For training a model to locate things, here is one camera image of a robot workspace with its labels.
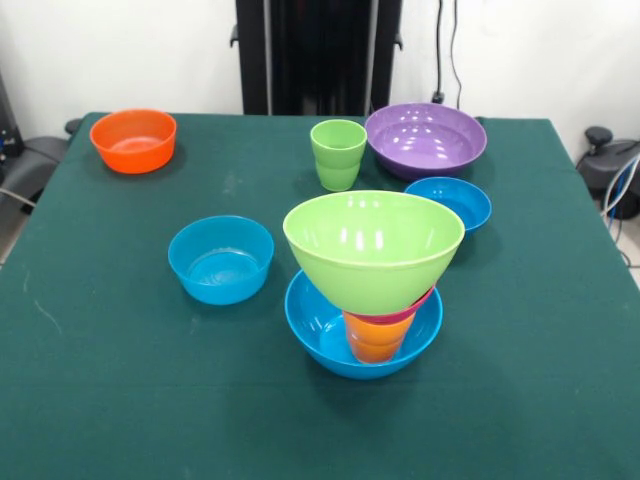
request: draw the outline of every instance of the bowl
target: bowl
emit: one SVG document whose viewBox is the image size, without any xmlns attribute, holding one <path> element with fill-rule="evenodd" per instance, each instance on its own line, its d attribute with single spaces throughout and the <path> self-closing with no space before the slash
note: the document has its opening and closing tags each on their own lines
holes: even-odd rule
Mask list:
<svg viewBox="0 0 640 480">
<path fill-rule="evenodd" d="M 273 253 L 273 238 L 262 225 L 221 215 L 180 230 L 169 245 L 169 264 L 192 297 L 230 305 L 262 288 Z"/>
<path fill-rule="evenodd" d="M 487 146 L 476 119 L 435 103 L 381 108 L 367 119 L 365 129 L 380 164 L 410 181 L 456 174 Z"/>
<path fill-rule="evenodd" d="M 119 173 L 157 170 L 173 156 L 177 124 L 157 110 L 123 110 L 98 120 L 89 137 L 104 163 Z"/>
<path fill-rule="evenodd" d="M 285 297 L 289 327 L 304 349 L 320 365 L 337 375 L 356 380 L 380 378 L 406 367 L 438 334 L 442 325 L 442 301 L 435 289 L 422 305 L 402 345 L 389 362 L 364 364 L 351 353 L 340 309 L 300 271 L 293 278 Z"/>
<path fill-rule="evenodd" d="M 435 285 L 464 237 L 449 208 L 379 190 L 308 200 L 287 214 L 283 229 L 313 284 L 339 309 L 361 315 L 410 306 Z"/>
<path fill-rule="evenodd" d="M 491 216 L 491 200 L 486 193 L 458 178 L 424 178 L 409 185 L 405 192 L 449 207 L 462 219 L 467 235 L 482 227 Z"/>
</svg>

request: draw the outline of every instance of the stacked cups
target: stacked cups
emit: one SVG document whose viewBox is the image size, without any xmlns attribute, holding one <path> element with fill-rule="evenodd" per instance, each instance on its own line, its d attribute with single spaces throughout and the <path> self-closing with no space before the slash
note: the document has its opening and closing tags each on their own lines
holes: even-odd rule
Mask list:
<svg viewBox="0 0 640 480">
<path fill-rule="evenodd" d="M 416 311 L 433 293 L 431 287 L 411 306 L 387 315 L 358 315 L 342 311 L 347 342 L 353 355 L 362 363 L 388 362 L 402 345 Z"/>
</svg>

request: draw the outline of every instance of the black stand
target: black stand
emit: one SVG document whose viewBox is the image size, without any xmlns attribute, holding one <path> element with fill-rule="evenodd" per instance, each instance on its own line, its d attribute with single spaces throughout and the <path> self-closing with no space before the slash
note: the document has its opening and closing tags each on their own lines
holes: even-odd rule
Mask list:
<svg viewBox="0 0 640 480">
<path fill-rule="evenodd" d="M 402 0 L 236 0 L 245 114 L 365 115 L 389 103 Z"/>
</svg>

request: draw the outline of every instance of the bowl rim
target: bowl rim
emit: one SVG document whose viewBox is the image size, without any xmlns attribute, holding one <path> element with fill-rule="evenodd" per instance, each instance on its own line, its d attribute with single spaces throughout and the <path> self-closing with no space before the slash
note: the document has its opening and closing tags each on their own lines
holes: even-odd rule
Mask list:
<svg viewBox="0 0 640 480">
<path fill-rule="evenodd" d="M 166 119 L 168 119 L 172 125 L 172 129 L 171 129 L 171 133 L 169 134 L 169 136 L 165 139 L 163 139 L 160 143 L 155 144 L 153 147 L 141 147 L 141 148 L 136 148 L 133 150 L 127 150 L 126 152 L 122 152 L 119 150 L 113 150 L 112 148 L 107 148 L 104 147 L 103 145 L 101 145 L 99 142 L 96 141 L 95 139 L 95 129 L 96 127 L 99 127 L 100 125 L 104 124 L 108 119 L 113 118 L 113 117 L 117 117 L 123 114 L 129 114 L 129 113 L 152 113 L 154 115 L 157 116 L 162 116 Z M 118 110 L 115 112 L 110 112 L 107 113 L 106 115 L 100 117 L 92 126 L 91 126 L 91 130 L 89 130 L 89 139 L 91 140 L 91 143 L 93 144 L 94 147 L 99 148 L 100 150 L 107 152 L 107 153 L 114 153 L 117 155 L 135 155 L 137 153 L 141 153 L 141 152 L 148 152 L 150 150 L 159 148 L 163 145 L 166 145 L 167 143 L 170 143 L 176 135 L 176 132 L 178 130 L 178 122 L 176 122 L 176 119 L 172 116 L 169 115 L 167 112 L 164 112 L 162 110 L 156 110 L 153 108 L 127 108 L 124 110 Z"/>
<path fill-rule="evenodd" d="M 428 167 L 428 166 L 416 167 L 416 166 L 407 165 L 405 163 L 399 162 L 398 160 L 389 157 L 388 155 L 382 153 L 378 148 L 376 148 L 376 146 L 374 145 L 373 140 L 369 137 L 369 128 L 368 128 L 369 122 L 372 119 L 374 119 L 376 117 L 376 115 L 378 115 L 378 113 L 380 113 L 380 115 L 382 115 L 386 110 L 390 110 L 392 108 L 399 108 L 399 107 L 417 107 L 417 106 L 420 106 L 420 107 L 428 106 L 430 108 L 434 108 L 435 110 L 440 110 L 440 109 L 442 109 L 442 110 L 450 110 L 450 111 L 456 112 L 456 114 L 458 114 L 458 115 L 462 115 L 464 117 L 469 118 L 473 123 L 477 124 L 480 127 L 480 131 L 482 132 L 482 146 L 478 150 L 478 153 L 476 155 L 472 156 L 469 160 L 465 160 L 464 162 L 457 163 L 455 165 L 451 165 L 451 166 L 447 166 L 447 167 L 442 167 L 442 168 L 439 168 L 439 167 Z M 448 170 L 451 170 L 451 169 L 459 169 L 459 168 L 466 167 L 470 163 L 472 163 L 475 160 L 477 160 L 484 153 L 484 151 L 487 148 L 487 143 L 488 143 L 487 131 L 484 129 L 484 127 L 478 121 L 477 118 L 473 117 L 472 115 L 469 115 L 468 113 L 463 112 L 462 110 L 458 110 L 456 108 L 447 107 L 446 105 L 442 105 L 442 104 L 439 104 L 439 103 L 409 102 L 409 103 L 396 103 L 396 104 L 393 104 L 393 105 L 387 105 L 386 107 L 382 107 L 382 108 L 376 110 L 375 112 L 373 112 L 371 115 L 369 115 L 367 117 L 367 120 L 364 122 L 364 128 L 367 131 L 367 141 L 368 141 L 369 145 L 371 146 L 373 151 L 375 151 L 378 155 L 384 157 L 390 163 L 393 163 L 395 165 L 399 165 L 399 166 L 404 167 L 404 168 L 411 168 L 411 169 L 413 169 L 415 171 L 420 171 L 420 172 L 440 172 L 440 171 L 448 171 Z"/>
<path fill-rule="evenodd" d="M 179 271 L 176 266 L 173 263 L 173 259 L 172 259 L 172 255 L 171 252 L 173 251 L 176 245 L 176 242 L 179 240 L 179 237 L 183 236 L 185 234 L 185 232 L 187 230 L 189 230 L 190 228 L 194 227 L 195 225 L 198 225 L 200 223 L 209 223 L 211 221 L 217 221 L 217 220 L 221 220 L 221 219 L 233 219 L 233 220 L 241 220 L 243 222 L 246 223 L 252 223 L 253 225 L 259 227 L 264 233 L 267 234 L 267 238 L 269 239 L 269 254 L 268 254 L 268 260 L 266 262 L 264 262 L 263 265 L 260 265 L 258 268 L 258 271 L 252 275 L 251 278 L 254 278 L 258 275 L 260 275 L 264 270 L 268 269 L 269 266 L 271 265 L 271 262 L 273 261 L 273 256 L 275 254 L 275 242 L 273 240 L 273 235 L 271 235 L 271 232 L 261 223 L 256 222 L 255 220 L 251 219 L 251 218 L 247 218 L 247 217 L 243 217 L 240 215 L 213 215 L 210 217 L 204 217 L 204 218 L 200 218 L 198 220 L 195 220 L 191 223 L 189 223 L 188 225 L 185 225 L 184 227 L 182 227 L 178 233 L 176 233 L 173 238 L 171 239 L 171 241 L 169 242 L 169 248 L 167 249 L 167 258 L 169 260 L 169 265 L 171 266 L 171 270 L 173 270 L 173 273 L 175 273 L 181 281 L 183 282 L 187 282 L 193 285 L 204 285 L 204 286 L 208 286 L 208 287 L 215 287 L 214 285 L 209 285 L 207 283 L 203 283 L 203 282 L 196 282 L 195 280 L 192 280 L 191 278 L 183 275 L 183 273 L 181 271 Z M 241 283 L 244 283 L 246 281 L 246 279 L 242 279 L 242 280 L 234 280 L 232 282 L 228 282 L 225 283 L 224 286 L 231 286 L 231 285 L 239 285 Z"/>
<path fill-rule="evenodd" d="M 293 334 L 296 336 L 296 338 L 298 339 L 300 344 L 305 349 L 311 350 L 314 354 L 318 355 L 319 357 L 325 358 L 325 359 L 327 359 L 327 360 L 329 360 L 329 361 L 331 361 L 331 362 L 333 362 L 335 364 L 344 365 L 344 366 L 351 367 L 351 368 L 380 368 L 380 367 L 395 366 L 395 365 L 401 364 L 403 362 L 411 361 L 414 358 L 416 358 L 418 355 L 420 355 L 429 345 L 431 345 L 433 343 L 435 338 L 438 336 L 438 333 L 440 332 L 440 329 L 442 328 L 442 319 L 444 317 L 444 306 L 443 306 L 442 297 L 440 296 L 440 292 L 438 291 L 438 288 L 434 287 L 433 293 L 431 295 L 429 295 L 429 298 L 427 298 L 427 300 L 425 301 L 424 305 L 422 305 L 418 309 L 418 311 L 420 309 L 424 308 L 424 306 L 427 304 L 427 302 L 429 302 L 430 300 L 433 299 L 438 304 L 438 320 L 436 321 L 436 328 L 434 328 L 434 330 L 431 333 L 431 335 L 426 339 L 424 344 L 421 345 L 419 348 L 417 348 L 413 352 L 408 353 L 407 355 L 404 355 L 404 356 L 402 356 L 400 358 L 393 358 L 393 359 L 389 360 L 388 362 L 355 364 L 355 363 L 345 362 L 345 361 L 342 361 L 342 360 L 336 360 L 334 358 L 326 356 L 320 350 L 314 348 L 313 346 L 309 345 L 306 341 L 304 341 L 304 339 L 302 338 L 302 336 L 300 335 L 298 330 L 295 328 L 295 326 L 291 322 L 291 315 L 289 314 L 289 297 L 291 295 L 291 289 L 292 289 L 293 285 L 296 283 L 296 281 L 300 281 L 299 279 L 302 276 L 307 277 L 307 275 L 304 273 L 303 270 L 299 270 L 298 273 L 296 273 L 293 276 L 293 278 L 291 279 L 291 281 L 289 282 L 289 286 L 287 287 L 287 293 L 284 296 L 284 310 L 285 310 L 285 316 L 287 317 L 287 323 L 289 324 L 289 328 L 291 329 Z"/>
<path fill-rule="evenodd" d="M 480 197 L 486 202 L 486 205 L 489 207 L 488 209 L 486 209 L 485 213 L 486 215 L 484 215 L 482 217 L 482 220 L 475 222 L 473 225 L 467 227 L 465 225 L 465 230 L 467 232 L 472 232 L 474 230 L 477 230 L 478 228 L 480 228 L 482 225 L 484 225 L 485 223 L 487 223 L 487 221 L 489 220 L 489 218 L 491 217 L 491 215 L 493 214 L 493 203 L 491 202 L 491 199 L 489 198 L 489 196 L 484 192 L 484 190 L 482 190 L 480 187 L 478 187 L 477 185 L 471 183 L 471 182 L 467 182 L 466 180 L 462 180 L 461 178 L 455 178 L 455 177 L 426 177 L 426 178 L 421 178 L 420 180 L 416 180 L 415 182 L 413 182 L 410 185 L 407 185 L 407 188 L 404 189 L 405 193 L 408 193 L 410 195 L 416 195 L 418 197 L 422 197 L 422 198 L 428 198 L 429 200 L 433 200 L 430 197 L 424 197 L 418 193 L 411 193 L 409 192 L 409 189 L 411 187 L 413 187 L 414 185 L 418 185 L 421 183 L 424 184 L 428 184 L 431 181 L 444 181 L 445 183 L 457 183 L 460 186 L 463 186 L 464 188 L 468 188 L 470 190 L 473 190 L 477 193 L 480 194 Z"/>
<path fill-rule="evenodd" d="M 346 195 L 353 195 L 354 193 L 376 193 L 376 194 L 389 195 L 389 196 L 410 195 L 412 197 L 421 198 L 425 202 L 431 203 L 436 208 L 440 208 L 440 209 L 446 210 L 449 213 L 451 213 L 451 215 L 453 215 L 453 218 L 457 221 L 458 225 L 460 226 L 460 234 L 458 235 L 458 238 L 456 239 L 456 241 L 453 242 L 449 247 L 447 247 L 444 250 L 441 250 L 441 251 L 439 251 L 437 253 L 434 253 L 432 255 L 429 255 L 427 257 L 421 257 L 419 260 L 404 260 L 404 261 L 401 261 L 401 262 L 354 262 L 354 261 L 340 260 L 340 259 L 333 258 L 333 257 L 326 257 L 326 256 L 323 256 L 323 255 L 318 255 L 318 254 L 312 252 L 311 250 L 302 247 L 299 242 L 295 241 L 295 239 L 290 237 L 289 233 L 287 232 L 287 223 L 290 221 L 291 215 L 293 215 L 294 212 L 296 212 L 302 206 L 308 205 L 309 203 L 321 201 L 323 198 L 326 198 L 326 197 L 330 197 L 330 196 L 346 196 Z M 284 217 L 284 221 L 282 222 L 282 229 L 284 231 L 285 237 L 287 238 L 287 241 L 289 243 L 291 243 L 293 246 L 295 246 L 297 249 L 299 249 L 299 250 L 303 251 L 304 253 L 306 253 L 307 255 L 310 255 L 310 256 L 312 256 L 314 258 L 320 259 L 320 260 L 322 260 L 324 262 L 330 262 L 330 263 L 333 263 L 335 265 L 340 265 L 340 266 L 343 266 L 343 267 L 354 267 L 354 268 L 414 267 L 414 266 L 417 266 L 417 265 L 421 265 L 424 262 L 435 260 L 437 258 L 445 256 L 446 254 L 450 253 L 451 251 L 455 251 L 455 249 L 458 248 L 460 243 L 462 243 L 462 239 L 464 238 L 464 235 L 465 235 L 465 232 L 466 232 L 465 226 L 464 226 L 464 222 L 462 221 L 462 219 L 458 216 L 458 214 L 456 212 L 451 210 L 449 207 L 446 207 L 446 206 L 442 205 L 441 203 L 436 202 L 435 200 L 431 200 L 431 199 L 425 198 L 425 197 L 420 197 L 419 195 L 412 195 L 412 194 L 405 193 L 405 192 L 395 192 L 395 191 L 390 191 L 390 190 L 347 190 L 346 192 L 328 193 L 326 195 L 320 195 L 318 197 L 310 198 L 309 200 L 305 200 L 304 202 L 299 203 L 298 205 L 293 207 L 289 211 L 289 213 L 287 213 L 287 215 Z"/>
</svg>

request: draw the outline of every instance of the plastic cup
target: plastic cup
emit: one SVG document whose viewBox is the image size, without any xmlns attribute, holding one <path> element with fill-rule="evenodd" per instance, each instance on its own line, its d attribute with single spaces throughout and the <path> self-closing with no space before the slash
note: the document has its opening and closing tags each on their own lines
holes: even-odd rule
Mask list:
<svg viewBox="0 0 640 480">
<path fill-rule="evenodd" d="M 416 312 L 392 324 L 368 323 L 347 312 L 343 315 L 353 356 L 362 363 L 382 363 L 390 361 L 398 351 Z"/>
<path fill-rule="evenodd" d="M 398 322 L 401 322 L 401 321 L 406 320 L 407 318 L 409 318 L 411 316 L 411 314 L 416 313 L 416 311 L 422 305 L 424 305 L 424 302 L 427 301 L 427 298 L 429 298 L 429 296 L 433 293 L 434 290 L 435 290 L 435 286 L 431 287 L 427 291 L 427 293 L 422 295 L 418 300 L 416 300 L 410 306 L 408 306 L 404 310 L 400 310 L 399 312 L 396 312 L 396 313 L 389 313 L 387 315 L 360 315 L 360 314 L 353 313 L 353 312 L 345 312 L 344 310 L 343 310 L 342 313 L 343 313 L 343 315 L 344 314 L 349 314 L 349 315 L 351 315 L 353 317 L 356 317 L 357 319 L 362 320 L 363 322 L 367 322 L 367 323 L 383 324 L 383 325 L 389 325 L 389 324 L 392 324 L 392 323 L 398 323 Z"/>
<path fill-rule="evenodd" d="M 320 183 L 331 192 L 350 189 L 360 171 L 367 132 L 351 120 L 332 119 L 311 129 L 311 148 Z"/>
</svg>

